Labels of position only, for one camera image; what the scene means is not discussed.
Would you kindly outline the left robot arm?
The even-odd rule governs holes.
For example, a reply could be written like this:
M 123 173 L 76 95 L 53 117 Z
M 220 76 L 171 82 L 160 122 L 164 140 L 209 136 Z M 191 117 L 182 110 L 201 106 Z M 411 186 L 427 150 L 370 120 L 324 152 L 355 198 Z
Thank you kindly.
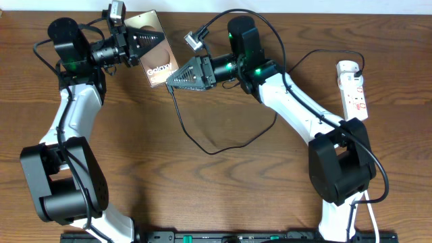
M 138 65 L 140 58 L 165 38 L 162 32 L 126 26 L 107 19 L 109 37 L 90 43 L 71 18 L 53 21 L 47 30 L 59 61 L 51 67 L 59 81 L 61 103 L 49 131 L 34 146 L 23 148 L 20 162 L 36 214 L 44 222 L 70 225 L 62 242 L 150 242 L 152 233 L 120 213 L 109 201 L 107 180 L 89 140 L 107 92 L 105 78 L 115 67 Z

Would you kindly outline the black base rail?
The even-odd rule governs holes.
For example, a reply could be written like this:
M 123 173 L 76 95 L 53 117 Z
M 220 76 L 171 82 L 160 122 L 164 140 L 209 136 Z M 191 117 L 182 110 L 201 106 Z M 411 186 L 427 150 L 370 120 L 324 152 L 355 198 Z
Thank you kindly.
M 379 242 L 399 242 L 396 233 L 379 233 Z M 149 243 L 222 243 L 222 242 L 335 242 L 324 240 L 319 232 L 313 230 L 289 231 L 280 233 L 193 233 L 193 232 L 148 232 L 143 239 L 135 242 Z M 65 233 L 60 236 L 59 242 L 101 242 L 87 233 Z M 374 233 L 356 232 L 349 242 L 372 243 L 375 241 Z

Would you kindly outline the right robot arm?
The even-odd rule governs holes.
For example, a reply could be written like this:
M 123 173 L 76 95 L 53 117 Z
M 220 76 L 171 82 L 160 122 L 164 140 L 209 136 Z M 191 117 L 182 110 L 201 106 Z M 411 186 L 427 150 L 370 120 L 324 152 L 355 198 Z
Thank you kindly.
M 363 63 L 337 64 L 337 84 L 344 115 L 335 115 L 300 90 L 285 63 L 265 57 L 254 19 L 239 9 L 227 25 L 231 52 L 219 57 L 193 57 L 167 79 L 167 88 L 208 90 L 238 80 L 242 90 L 272 108 L 308 146 L 308 174 L 322 198 L 322 217 L 313 240 L 320 242 L 382 241 L 379 233 L 360 234 L 354 222 L 359 205 L 372 205 L 370 181 L 383 166 L 373 154 L 364 120 L 367 108 Z

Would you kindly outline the white charger adapter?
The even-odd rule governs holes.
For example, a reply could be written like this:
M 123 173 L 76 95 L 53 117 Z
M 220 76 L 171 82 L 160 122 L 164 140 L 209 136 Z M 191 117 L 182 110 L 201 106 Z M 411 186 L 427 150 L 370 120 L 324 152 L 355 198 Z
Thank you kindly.
M 350 60 L 339 61 L 336 65 L 337 74 L 340 76 L 343 73 L 356 73 L 359 71 L 359 65 Z

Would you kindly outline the white power strip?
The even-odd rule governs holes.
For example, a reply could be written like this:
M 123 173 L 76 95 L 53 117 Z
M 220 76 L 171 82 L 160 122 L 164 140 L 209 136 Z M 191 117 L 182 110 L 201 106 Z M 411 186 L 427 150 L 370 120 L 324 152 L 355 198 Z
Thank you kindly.
M 355 77 L 354 73 L 344 72 L 337 79 L 342 96 L 345 120 L 357 118 L 364 121 L 368 118 L 367 104 L 363 89 L 363 77 Z

